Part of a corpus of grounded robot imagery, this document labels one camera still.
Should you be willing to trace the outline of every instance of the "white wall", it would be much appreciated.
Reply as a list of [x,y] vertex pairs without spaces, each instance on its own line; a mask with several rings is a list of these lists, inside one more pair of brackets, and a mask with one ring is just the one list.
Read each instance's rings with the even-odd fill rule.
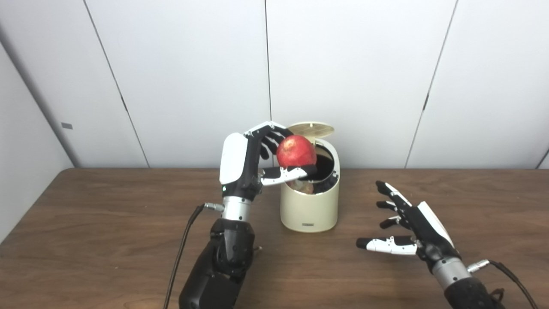
[[460,0],[422,112],[455,4],[0,1],[0,41],[81,166],[216,167],[272,115],[333,125],[344,167],[533,168],[549,4]]
[[151,167],[218,167],[270,119],[263,1],[87,3]]
[[549,2],[460,0],[411,168],[535,168],[549,148]]
[[403,168],[455,0],[268,0],[273,119],[335,127],[343,167]]
[[549,169],[549,156],[546,156],[538,168]]
[[72,164],[0,45],[0,242]]
[[0,1],[0,40],[75,164],[147,166],[83,1]]

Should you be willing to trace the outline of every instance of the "black forearm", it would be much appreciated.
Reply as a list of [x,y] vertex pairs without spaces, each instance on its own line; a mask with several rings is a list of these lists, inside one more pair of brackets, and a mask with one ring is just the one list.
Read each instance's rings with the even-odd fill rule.
[[179,297],[180,309],[232,309],[253,261],[247,222],[218,219]]
[[456,281],[444,291],[444,296],[453,309],[505,309],[492,300],[484,284],[474,277]]

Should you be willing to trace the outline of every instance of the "bin opening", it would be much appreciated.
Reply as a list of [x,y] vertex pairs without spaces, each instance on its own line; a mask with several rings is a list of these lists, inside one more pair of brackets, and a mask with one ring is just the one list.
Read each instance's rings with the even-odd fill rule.
[[315,151],[317,172],[302,180],[322,181],[334,172],[334,158],[330,152],[320,144],[316,144]]

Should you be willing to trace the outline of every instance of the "humanoid robot hand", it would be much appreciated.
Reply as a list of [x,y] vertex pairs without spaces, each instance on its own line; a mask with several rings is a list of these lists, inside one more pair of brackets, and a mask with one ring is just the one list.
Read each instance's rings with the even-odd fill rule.
[[278,144],[293,135],[275,122],[264,122],[245,133],[232,133],[223,144],[219,181],[223,197],[235,196],[253,201],[263,186],[281,184],[307,177],[316,172],[315,165],[288,168],[264,168],[259,172],[259,159],[276,154]]

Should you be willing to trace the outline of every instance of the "wooden table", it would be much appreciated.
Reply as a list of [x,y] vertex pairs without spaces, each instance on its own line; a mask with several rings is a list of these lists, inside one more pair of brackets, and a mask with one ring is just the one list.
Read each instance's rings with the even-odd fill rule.
[[[215,169],[69,169],[0,246],[0,308],[161,308],[185,224],[196,205],[221,200]],[[257,256],[240,309],[450,308],[424,262],[355,247],[392,214],[378,209],[384,180],[414,203],[426,200],[464,262],[490,258],[549,308],[549,170],[343,170],[334,229],[302,234],[279,219],[279,188],[253,204]],[[218,213],[204,211],[183,253],[171,308]],[[475,274],[506,289],[508,309],[525,297],[494,268]]]

